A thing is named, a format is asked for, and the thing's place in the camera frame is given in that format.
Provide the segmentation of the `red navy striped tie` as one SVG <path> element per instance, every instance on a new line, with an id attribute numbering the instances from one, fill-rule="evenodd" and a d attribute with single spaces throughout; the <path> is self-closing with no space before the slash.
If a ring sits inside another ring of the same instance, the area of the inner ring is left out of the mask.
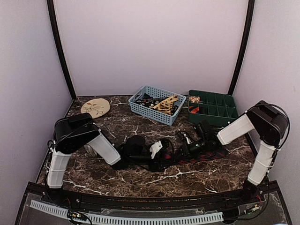
<path id="1" fill-rule="evenodd" d="M 161 163 L 162 165 L 184 165 L 189 163 L 196 163 L 202 161 L 210 161 L 214 159 L 225 158 L 229 154 L 226 149 L 219 149 L 216 151 L 207 150 L 198 153 L 196 156 L 183 155 L 181 151 L 172 153 L 170 150 L 165 151 L 162 154 Z"/>

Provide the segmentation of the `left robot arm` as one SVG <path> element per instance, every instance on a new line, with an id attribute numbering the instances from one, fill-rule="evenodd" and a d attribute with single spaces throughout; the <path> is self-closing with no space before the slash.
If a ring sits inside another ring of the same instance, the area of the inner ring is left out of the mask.
<path id="1" fill-rule="evenodd" d="M 174 162 L 174 148 L 168 139 L 147 145 L 145 138 L 134 135 L 116 147 L 89 113 L 60 119 L 54 125 L 54 139 L 47 144 L 52 158 L 45 176 L 45 192 L 53 203 L 66 201 L 66 193 L 62 191 L 64 174 L 72 154 L 84 146 L 90 147 L 114 170 L 136 165 L 150 172 L 162 172 Z"/>

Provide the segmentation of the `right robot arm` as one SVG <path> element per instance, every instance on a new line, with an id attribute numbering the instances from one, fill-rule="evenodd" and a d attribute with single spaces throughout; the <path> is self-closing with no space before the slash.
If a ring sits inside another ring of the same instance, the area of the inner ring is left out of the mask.
<path id="1" fill-rule="evenodd" d="M 273 167 L 278 152 L 287 140 L 290 120 L 281 107 L 260 101 L 218 133 L 212 130 L 207 120 L 200 122 L 194 129 L 200 137 L 198 141 L 182 133 L 185 142 L 180 147 L 180 153 L 183 156 L 196 158 L 203 151 L 218 152 L 223 146 L 252 130 L 258 133 L 260 148 L 239 194 L 243 203 L 250 203 L 256 198 L 259 185 Z"/>

